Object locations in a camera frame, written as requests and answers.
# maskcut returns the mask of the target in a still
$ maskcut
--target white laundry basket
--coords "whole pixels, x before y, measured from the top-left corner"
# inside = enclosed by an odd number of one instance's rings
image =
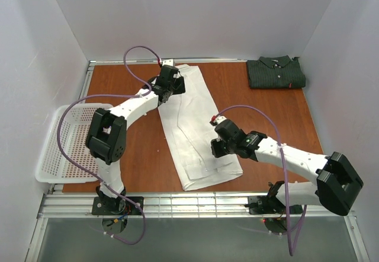
[[[84,183],[97,179],[80,170],[63,157],[57,145],[58,122],[68,106],[61,106],[55,112],[49,134],[46,137],[43,150],[36,170],[36,179],[47,183]],[[108,110],[111,104],[88,103],[75,105],[66,115],[60,140],[62,147],[70,158],[94,173],[98,172],[95,158],[85,146],[89,125],[96,109]]]

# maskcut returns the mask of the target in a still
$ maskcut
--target floor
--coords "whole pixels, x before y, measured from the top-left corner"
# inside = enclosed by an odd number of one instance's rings
[[[246,64],[192,63],[198,65],[205,83],[219,110],[235,104],[252,105],[266,113],[278,126],[283,141],[291,146],[316,154],[322,149],[306,103],[303,91],[251,90],[248,86]],[[143,79],[159,73],[158,65],[131,65],[131,70]],[[134,94],[141,88],[123,65],[98,65],[95,67],[88,95]],[[119,105],[124,100],[101,97],[88,103]],[[274,129],[259,114],[246,109],[225,112],[246,132],[256,130],[275,137]],[[200,189],[200,191],[266,191],[268,182],[283,180],[281,168],[270,164],[240,159],[243,175],[232,181]],[[121,176],[128,192],[180,192],[182,186],[176,173],[162,129],[158,110],[138,119],[128,129],[127,149],[121,159]],[[290,174],[290,181],[305,181]],[[65,184],[64,193],[94,192],[99,182]]]

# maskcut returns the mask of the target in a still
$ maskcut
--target white cloth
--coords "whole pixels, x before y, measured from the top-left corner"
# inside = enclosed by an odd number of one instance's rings
[[[209,121],[217,107],[198,66],[178,66],[186,92],[159,106],[163,130],[184,191],[196,190],[242,175],[236,155],[215,158],[210,142],[217,133]]]

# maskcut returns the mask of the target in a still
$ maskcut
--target robotic arm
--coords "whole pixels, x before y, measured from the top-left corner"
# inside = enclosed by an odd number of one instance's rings
[[[167,102],[171,95],[185,92],[184,78],[174,67],[173,60],[162,63],[160,74],[148,81],[152,91],[148,92],[147,85],[143,86],[136,95],[109,110],[99,108],[94,113],[89,127],[86,147],[96,158],[99,166],[99,176],[116,192],[125,195],[126,189],[121,180],[120,158],[126,149],[127,129],[148,111],[154,110]],[[106,186],[101,184],[96,189],[101,205],[111,213],[120,213],[125,209],[125,201],[121,200]]]
[[[218,158],[237,154],[258,162],[282,167],[277,141],[259,132],[246,134],[223,116],[212,119],[218,138],[211,141],[212,154]],[[321,205],[345,216],[349,213],[363,182],[348,159],[338,152],[331,156],[311,154],[290,146],[282,147],[289,171],[309,180],[290,183],[291,205]],[[249,205],[255,213],[280,213],[285,209],[284,182],[271,184],[265,197]]]

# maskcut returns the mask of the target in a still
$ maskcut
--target wooden surface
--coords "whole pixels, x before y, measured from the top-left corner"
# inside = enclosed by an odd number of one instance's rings
[[[278,126],[282,140],[296,148],[322,153],[302,90],[251,90],[245,63],[198,63],[205,83],[219,110],[235,104],[252,105],[266,113]],[[157,65],[131,65],[143,79],[159,73]],[[122,65],[96,66],[88,95],[135,94],[141,83]],[[88,102],[119,105],[119,98],[95,98]],[[257,130],[275,138],[274,129],[259,114],[245,108],[225,112],[246,132]],[[281,168],[270,164],[240,159],[243,175],[232,181],[200,191],[265,191],[268,182],[283,180]],[[158,110],[150,111],[128,129],[127,148],[121,159],[121,176],[128,192],[183,191],[165,139]],[[290,181],[305,181],[290,174]],[[98,182],[65,184],[64,193],[94,192]]]

